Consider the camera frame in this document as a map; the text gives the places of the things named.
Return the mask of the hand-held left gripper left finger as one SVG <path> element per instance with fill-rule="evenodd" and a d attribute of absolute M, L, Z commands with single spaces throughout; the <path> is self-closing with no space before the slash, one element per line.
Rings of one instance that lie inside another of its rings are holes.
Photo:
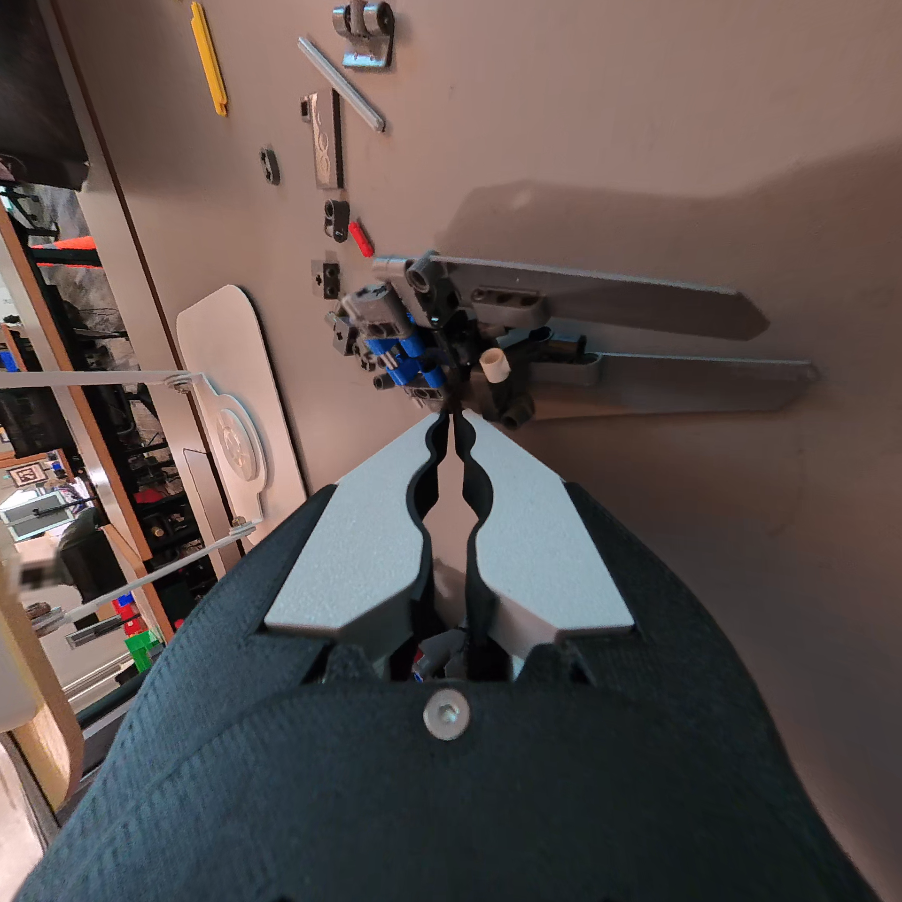
<path fill-rule="evenodd" d="M 268 637 L 354 647 L 382 680 L 409 678 L 417 641 L 444 630 L 424 519 L 448 429 L 428 414 L 331 487 L 264 616 Z"/>

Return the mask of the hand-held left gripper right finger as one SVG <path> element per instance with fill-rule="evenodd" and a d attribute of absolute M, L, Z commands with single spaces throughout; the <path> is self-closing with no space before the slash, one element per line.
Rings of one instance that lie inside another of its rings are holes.
<path fill-rule="evenodd" d="M 618 635 L 635 620 L 555 471 L 475 413 L 454 417 L 467 539 L 467 676 L 499 680 L 542 645 Z"/>

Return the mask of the blue grey lego assembly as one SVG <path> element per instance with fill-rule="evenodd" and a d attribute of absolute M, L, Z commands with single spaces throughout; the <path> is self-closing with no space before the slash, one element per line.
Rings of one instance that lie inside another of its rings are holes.
<path fill-rule="evenodd" d="M 378 390 L 431 410 L 468 408 L 514 430 L 535 417 L 534 363 L 577 364 L 587 337 L 552 320 L 749 341 L 770 320 L 731 288 L 537 264 L 453 257 L 377 257 L 373 282 L 330 312 L 358 329 L 354 355 Z"/>

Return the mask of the black multicolour lego model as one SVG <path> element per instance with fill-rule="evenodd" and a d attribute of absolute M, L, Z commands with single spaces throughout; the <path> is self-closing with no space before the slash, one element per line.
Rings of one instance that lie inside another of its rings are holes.
<path fill-rule="evenodd" d="M 424 639 L 412 664 L 417 682 L 436 679 L 462 679 L 467 675 L 467 631 L 451 629 Z"/>

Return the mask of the dark grey flat lego tile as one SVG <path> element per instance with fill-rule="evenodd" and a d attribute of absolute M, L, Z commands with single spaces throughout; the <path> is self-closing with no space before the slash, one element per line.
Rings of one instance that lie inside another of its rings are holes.
<path fill-rule="evenodd" d="M 314 179 L 320 189 L 344 189 L 341 100 L 332 88 L 301 96 L 299 112 L 310 127 Z"/>

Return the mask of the light grey lego axle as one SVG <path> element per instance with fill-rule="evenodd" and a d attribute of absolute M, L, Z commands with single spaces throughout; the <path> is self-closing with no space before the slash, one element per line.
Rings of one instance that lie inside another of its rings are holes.
<path fill-rule="evenodd" d="M 387 122 L 367 98 L 333 65 L 312 40 L 299 37 L 298 47 L 313 68 L 344 101 L 355 110 L 367 126 L 377 133 L 385 133 Z"/>

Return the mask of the yellow lego axle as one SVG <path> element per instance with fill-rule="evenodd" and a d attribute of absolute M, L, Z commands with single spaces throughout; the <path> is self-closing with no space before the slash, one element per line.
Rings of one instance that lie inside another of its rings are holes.
<path fill-rule="evenodd" d="M 213 107 L 219 117 L 225 118 L 228 116 L 226 86 L 204 7 L 197 1 L 190 4 L 190 27 Z"/>

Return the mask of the grey double lego connector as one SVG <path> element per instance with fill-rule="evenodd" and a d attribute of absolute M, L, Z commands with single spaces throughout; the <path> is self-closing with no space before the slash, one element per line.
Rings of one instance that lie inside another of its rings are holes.
<path fill-rule="evenodd" d="M 350 1 L 332 10 L 333 28 L 344 37 L 342 64 L 350 70 L 386 70 L 393 53 L 395 18 L 386 1 Z"/>

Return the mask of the lego set box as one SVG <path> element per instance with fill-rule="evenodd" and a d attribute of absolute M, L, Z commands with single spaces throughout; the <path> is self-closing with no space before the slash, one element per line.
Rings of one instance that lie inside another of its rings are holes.
<path fill-rule="evenodd" d="M 38 4 L 1 3 L 1 179 L 79 191 L 88 157 Z"/>

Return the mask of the grey rectangular desk panel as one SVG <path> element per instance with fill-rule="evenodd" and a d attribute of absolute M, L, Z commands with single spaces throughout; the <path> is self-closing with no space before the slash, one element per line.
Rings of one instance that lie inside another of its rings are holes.
<path fill-rule="evenodd" d="M 232 514 L 209 454 L 184 448 L 181 455 L 185 462 L 179 465 L 184 488 L 204 543 L 209 546 L 228 535 Z"/>

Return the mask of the black metal shelving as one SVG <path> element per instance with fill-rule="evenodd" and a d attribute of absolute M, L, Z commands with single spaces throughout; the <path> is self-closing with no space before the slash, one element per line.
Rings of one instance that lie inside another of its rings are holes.
<path fill-rule="evenodd" d="M 30 184 L 2 184 L 2 211 L 11 223 L 31 280 L 38 310 L 49 322 L 25 323 L 22 305 L 2 314 L 2 369 L 39 372 L 38 342 L 56 341 L 64 362 L 74 371 L 138 370 L 124 319 L 114 300 L 105 270 L 35 264 L 30 247 L 88 234 L 78 195 L 69 189 Z M 100 527 L 110 537 L 112 520 L 121 514 L 124 537 L 137 543 L 141 570 L 153 571 L 202 547 L 203 542 L 174 454 L 145 384 L 85 387 L 79 392 L 87 411 L 87 427 L 99 439 L 99 475 L 88 473 L 74 427 L 62 414 L 53 389 L 2 391 L 2 423 L 17 455 L 48 453 L 53 474 L 72 483 L 61 488 L 60 511 L 71 522 L 85 508 L 98 510 Z"/>

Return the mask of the orange bar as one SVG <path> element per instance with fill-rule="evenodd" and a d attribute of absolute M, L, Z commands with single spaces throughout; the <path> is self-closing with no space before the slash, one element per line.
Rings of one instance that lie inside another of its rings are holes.
<path fill-rule="evenodd" d="M 90 235 L 34 245 L 30 247 L 29 252 L 35 264 L 41 267 L 103 268 L 96 242 Z"/>

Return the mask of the pale stand bracket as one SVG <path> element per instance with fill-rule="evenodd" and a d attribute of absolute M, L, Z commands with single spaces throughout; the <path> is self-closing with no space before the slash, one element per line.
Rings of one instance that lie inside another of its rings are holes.
<path fill-rule="evenodd" d="M 267 462 L 263 443 L 242 403 L 218 393 L 201 373 L 189 378 L 190 389 L 209 438 L 212 456 L 233 519 L 232 532 L 256 544 L 264 537 L 263 494 Z"/>

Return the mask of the white rounded base plate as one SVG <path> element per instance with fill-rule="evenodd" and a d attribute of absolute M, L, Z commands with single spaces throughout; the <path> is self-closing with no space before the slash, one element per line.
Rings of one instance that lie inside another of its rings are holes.
<path fill-rule="evenodd" d="M 204 374 L 218 393 L 242 403 L 264 447 L 264 537 L 307 500 L 264 333 L 251 300 L 227 285 L 177 316 L 176 333 L 185 369 Z"/>

